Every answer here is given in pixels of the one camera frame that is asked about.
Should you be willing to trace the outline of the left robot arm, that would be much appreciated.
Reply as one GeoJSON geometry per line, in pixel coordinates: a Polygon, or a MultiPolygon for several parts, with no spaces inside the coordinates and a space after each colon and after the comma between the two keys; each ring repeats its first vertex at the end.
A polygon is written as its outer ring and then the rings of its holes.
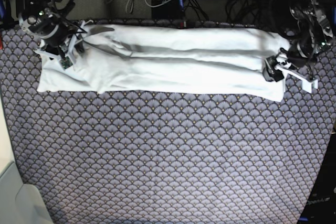
{"type": "Polygon", "coordinates": [[[335,44],[335,0],[293,0],[291,16],[297,21],[299,33],[288,35],[276,24],[273,13],[275,0],[269,0],[271,23],[277,33],[290,40],[289,49],[265,59],[262,74],[267,82],[279,82],[290,74],[301,80],[302,89],[311,92],[318,87],[313,65],[317,57],[335,44]]]}

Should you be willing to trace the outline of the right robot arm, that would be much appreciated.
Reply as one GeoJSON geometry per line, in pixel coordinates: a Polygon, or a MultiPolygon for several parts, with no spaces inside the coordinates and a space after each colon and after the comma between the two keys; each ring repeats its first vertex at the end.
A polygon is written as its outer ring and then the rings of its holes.
{"type": "Polygon", "coordinates": [[[60,2],[62,0],[27,0],[18,22],[22,31],[42,42],[38,54],[57,60],[63,69],[68,69],[77,61],[73,52],[84,52],[82,39],[89,22],[72,22],[67,18],[75,7],[75,0],[69,0],[62,9],[56,6],[60,2]]]}

